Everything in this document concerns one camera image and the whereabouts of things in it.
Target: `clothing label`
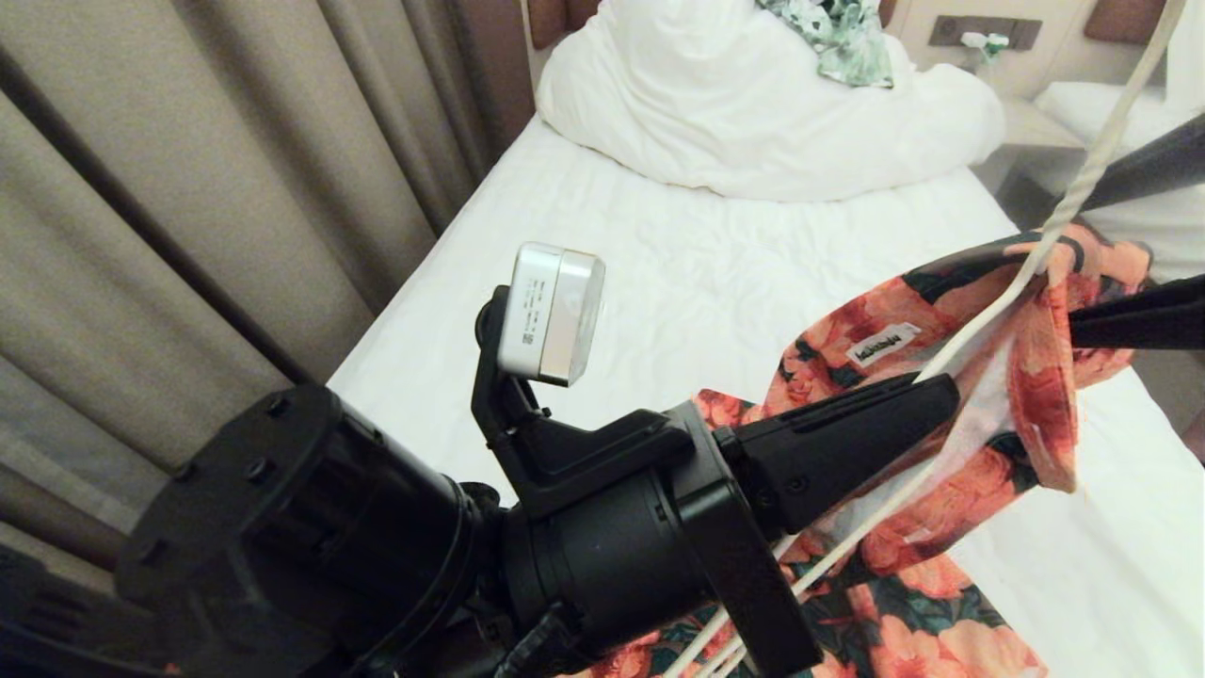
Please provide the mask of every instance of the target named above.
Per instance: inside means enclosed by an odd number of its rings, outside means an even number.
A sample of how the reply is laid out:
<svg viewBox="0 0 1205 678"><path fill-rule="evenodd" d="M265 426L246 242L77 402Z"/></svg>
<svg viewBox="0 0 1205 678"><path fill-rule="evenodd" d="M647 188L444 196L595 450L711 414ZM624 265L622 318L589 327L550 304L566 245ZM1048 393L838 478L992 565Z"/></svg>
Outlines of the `clothing label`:
<svg viewBox="0 0 1205 678"><path fill-rule="evenodd" d="M536 332L542 332L543 324L547 323L543 314L547 312L549 302L543 300L545 284L547 281L533 277L527 279L525 289L519 289L519 293L523 294L523 309L527 311L522 326L524 344L535 343Z"/></svg>
<svg viewBox="0 0 1205 678"><path fill-rule="evenodd" d="M870 367L878 359L907 347L919 332L921 328L910 322L889 324L887 329L866 336L862 342L850 347L845 355L858 367Z"/></svg>

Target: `mounting screw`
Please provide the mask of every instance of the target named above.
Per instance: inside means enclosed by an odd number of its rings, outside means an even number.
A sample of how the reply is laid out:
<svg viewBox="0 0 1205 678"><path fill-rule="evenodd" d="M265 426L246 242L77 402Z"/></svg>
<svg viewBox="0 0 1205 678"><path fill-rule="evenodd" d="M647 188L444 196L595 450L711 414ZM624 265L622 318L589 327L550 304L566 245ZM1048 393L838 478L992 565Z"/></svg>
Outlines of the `mounting screw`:
<svg viewBox="0 0 1205 678"><path fill-rule="evenodd" d="M268 417L276 419L284 414L284 411L289 409L289 405L292 403L289 403L288 399L284 396L277 396L272 399L271 403L268 405L268 409L265 412L268 413Z"/></svg>
<svg viewBox="0 0 1205 678"><path fill-rule="evenodd" d="M247 471L243 472L242 477L247 481L247 483L261 485L264 481L268 481L268 477L272 474L275 468L276 465L272 464L272 460L268 458L259 458L247 465Z"/></svg>
<svg viewBox="0 0 1205 678"><path fill-rule="evenodd" d="M803 494L806 490L807 490L807 477L806 476L800 476L799 478L792 478L790 482L787 483L787 494L788 495L800 495L800 494Z"/></svg>
<svg viewBox="0 0 1205 678"><path fill-rule="evenodd" d="M139 552L139 562L142 565L154 565L154 561L159 560L163 552L167 548L166 542L163 540L152 540L147 542L142 550Z"/></svg>

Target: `curtain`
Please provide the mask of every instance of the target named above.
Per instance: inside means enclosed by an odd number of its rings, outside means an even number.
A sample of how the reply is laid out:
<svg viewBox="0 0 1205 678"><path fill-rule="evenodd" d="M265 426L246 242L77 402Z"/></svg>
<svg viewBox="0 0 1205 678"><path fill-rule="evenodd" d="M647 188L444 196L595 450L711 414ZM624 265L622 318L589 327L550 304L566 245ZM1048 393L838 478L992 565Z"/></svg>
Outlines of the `curtain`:
<svg viewBox="0 0 1205 678"><path fill-rule="evenodd" d="M107 589L218 426L335 371L534 111L481 5L0 1L0 544Z"/></svg>

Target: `floral fabric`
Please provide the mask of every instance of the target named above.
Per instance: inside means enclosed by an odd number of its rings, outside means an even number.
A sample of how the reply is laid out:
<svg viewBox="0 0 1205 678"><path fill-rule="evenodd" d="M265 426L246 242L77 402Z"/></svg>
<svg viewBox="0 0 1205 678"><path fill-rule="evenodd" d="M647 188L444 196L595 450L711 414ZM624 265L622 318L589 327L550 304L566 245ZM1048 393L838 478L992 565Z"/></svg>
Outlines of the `floral fabric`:
<svg viewBox="0 0 1205 678"><path fill-rule="evenodd" d="M817 72L851 87L893 87L878 0L758 0L819 55Z"/></svg>
<svg viewBox="0 0 1205 678"><path fill-rule="evenodd" d="M919 370L950 336L994 300L1039 240L1024 232L972 247L892 278L806 329L782 355L765 400L750 403L701 391L709 426L739 426ZM824 650L813 678L1040 677L1046 668L982 592L944 555L954 542L1036 485L1075 487L1075 389L1106 379L1131 352L1074 349L1068 313L1131 294L1150 266L1146 249L1109 242L1071 224L1011 316L953 375L963 399L952 425L916 446L884 476L944 449L980 393L1000 393L1006 413L982 444L954 455L922 493L874 527L805 594L803 611ZM803 577L842 537L834 507L804 530L782 559ZM642 678L665 671L715 608L651 633L593 667L592 678ZM703 661L735 633L709 643ZM688 674L700 667L693 665ZM736 676L752 676L743 666Z"/></svg>

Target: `headboard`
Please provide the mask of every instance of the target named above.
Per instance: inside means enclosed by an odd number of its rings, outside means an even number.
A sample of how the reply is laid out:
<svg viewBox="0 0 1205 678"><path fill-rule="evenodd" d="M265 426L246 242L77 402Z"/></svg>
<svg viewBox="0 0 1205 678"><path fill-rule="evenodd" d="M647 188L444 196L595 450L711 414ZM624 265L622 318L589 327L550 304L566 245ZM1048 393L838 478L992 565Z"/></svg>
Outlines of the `headboard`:
<svg viewBox="0 0 1205 678"><path fill-rule="evenodd" d="M1083 35L1104 42L1146 45L1165 0L1097 0Z"/></svg>
<svg viewBox="0 0 1205 678"><path fill-rule="evenodd" d="M531 46L536 49L554 43L562 35L572 33L594 16L601 0L528 0L528 19L531 25ZM700 8L706 7L699 2ZM881 0L878 18L886 26L895 12L895 0Z"/></svg>

